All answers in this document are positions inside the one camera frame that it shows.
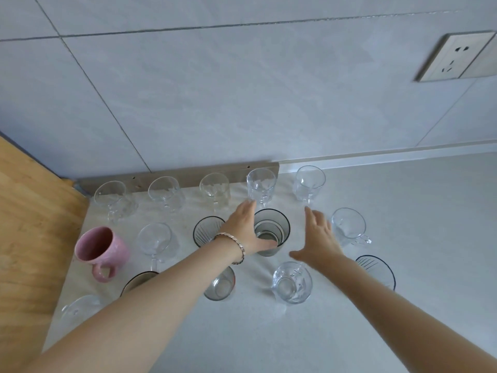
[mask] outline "hand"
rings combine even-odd
[[[289,255],[295,260],[305,262],[312,268],[320,270],[323,264],[329,264],[330,260],[344,255],[325,215],[309,207],[306,207],[305,211],[306,242],[304,248],[299,251],[290,251]]]
[[[236,237],[245,248],[247,255],[251,255],[257,251],[274,249],[278,245],[276,241],[262,240],[255,236],[253,216],[256,206],[255,201],[245,200],[219,229],[220,233],[224,232]]]

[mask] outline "tile grout line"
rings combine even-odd
[[[476,81],[478,79],[474,80],[473,83],[471,85],[469,85],[469,87],[466,89],[466,91],[464,93],[461,94],[461,96],[459,98],[457,98],[457,100],[454,102],[454,104],[452,106],[449,107],[449,109],[442,115],[442,117],[440,119],[438,119],[438,121],[428,130],[428,132],[426,132],[426,134],[421,138],[421,140],[419,140],[419,142],[414,145],[415,148],[418,147],[418,145],[425,139],[426,136],[428,136],[428,134],[433,130],[433,128],[435,128],[438,123],[440,123],[440,121],[445,118],[445,116],[450,112],[450,110],[452,110],[452,108],[454,106],[456,106],[457,102],[459,102],[461,100],[462,97],[464,97],[466,95],[466,93],[469,91],[469,89],[471,89],[471,87],[476,84]]]
[[[38,6],[41,8],[43,13],[45,11],[35,0]],[[140,33],[158,33],[158,32],[167,32],[167,31],[181,31],[181,30],[205,30],[205,29],[219,29],[219,28],[227,28],[227,27],[246,27],[246,26],[266,26],[266,25],[283,25],[283,24],[292,24],[292,23],[307,23],[307,22],[327,22],[327,21],[345,21],[351,19],[373,19],[373,18],[394,18],[394,17],[403,17],[403,16],[417,16],[417,15],[430,15],[430,14],[447,14],[447,13],[459,13],[462,10],[436,10],[431,12],[414,12],[414,13],[391,13],[391,14],[373,14],[367,16],[349,16],[349,17],[324,17],[324,18],[309,18],[309,19],[295,19],[288,21],[273,21],[273,22],[251,22],[251,23],[238,23],[238,24],[224,24],[224,25],[212,25],[212,26],[188,26],[188,27],[169,27],[164,29],[142,29],[142,30],[127,30],[127,31],[114,31],[107,33],[91,33],[91,34],[59,34],[58,36],[48,36],[48,37],[33,37],[33,38],[10,38],[10,39],[0,39],[0,42],[12,42],[12,41],[21,41],[21,40],[31,40],[31,39],[52,39],[52,38],[81,38],[81,37],[96,37],[102,35],[123,35],[123,34],[140,34]]]
[[[86,72],[84,71],[83,67],[81,66],[81,64],[78,62],[78,59],[76,59],[76,57],[74,56],[74,54],[72,53],[71,49],[68,47],[68,45],[64,42],[64,39],[63,37],[59,34],[59,31],[57,30],[57,28],[55,27],[55,25],[52,23],[52,20],[48,17],[47,13],[45,13],[45,11],[43,10],[43,8],[41,7],[40,3],[38,2],[38,0],[35,0],[36,3],[38,4],[39,8],[41,9],[41,11],[43,12],[43,14],[45,15],[45,17],[47,17],[47,19],[50,21],[50,24],[52,25],[53,29],[55,30],[55,32],[58,34],[58,38],[60,38],[62,44],[65,46],[65,48],[69,51],[69,53],[71,54],[72,58],[74,59],[74,61],[76,62],[76,64],[78,65],[78,67],[81,69],[81,71],[83,72],[84,76],[86,77],[86,79],[88,80],[88,82],[91,84],[91,86],[93,87],[93,89],[95,90],[95,92],[98,94],[98,96],[100,97],[101,101],[103,102],[103,104],[105,105],[105,107],[107,108],[107,110],[110,112],[110,115],[112,115],[112,117],[114,118],[114,120],[116,121],[117,125],[119,126],[119,128],[121,129],[122,133],[124,134],[124,136],[126,136],[126,138],[128,139],[129,143],[131,144],[131,146],[135,149],[136,151],[136,154],[140,157],[140,159],[142,160],[143,164],[145,165],[145,167],[147,168],[147,170],[149,172],[152,172],[152,170],[150,170],[149,166],[147,165],[147,163],[145,162],[145,160],[143,159],[142,155],[140,154],[140,152],[138,151],[138,149],[136,149],[135,145],[133,144],[133,142],[131,141],[131,139],[129,138],[128,134],[124,131],[123,127],[121,126],[121,124],[119,123],[119,121],[117,120],[117,118],[115,117],[114,113],[112,112],[112,110],[110,109],[110,107],[108,106],[107,102],[105,102],[105,100],[103,99],[102,95],[100,94],[100,92],[97,90],[96,86],[93,84],[93,82],[90,80],[90,77],[88,77],[88,75],[86,74]]]

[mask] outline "wall socket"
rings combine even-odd
[[[419,81],[459,78],[494,35],[494,31],[447,34],[421,72]]]

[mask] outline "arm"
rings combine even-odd
[[[256,238],[254,210],[254,202],[243,202],[220,230],[237,237],[247,255],[274,247]],[[216,238],[95,314],[25,372],[148,372],[210,282],[241,258],[234,241]]]
[[[497,372],[497,360],[343,255],[329,221],[306,208],[306,244],[290,252],[335,284],[410,372]]]

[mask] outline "wooden panel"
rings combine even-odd
[[[88,199],[0,138],[0,371],[40,354]]]
[[[99,176],[96,178],[84,178],[77,182],[77,187],[82,192],[93,196],[95,191],[104,183],[109,181],[121,181],[126,184],[130,192],[147,191],[150,184],[161,176],[172,176],[177,179],[182,188],[196,187],[200,185],[203,177],[210,173],[222,173],[226,175],[230,183],[245,182],[247,174],[253,169],[268,168],[278,177],[278,162],[245,162],[217,166],[204,166],[200,168],[185,168],[154,171],[153,173],[136,173],[125,175]]]

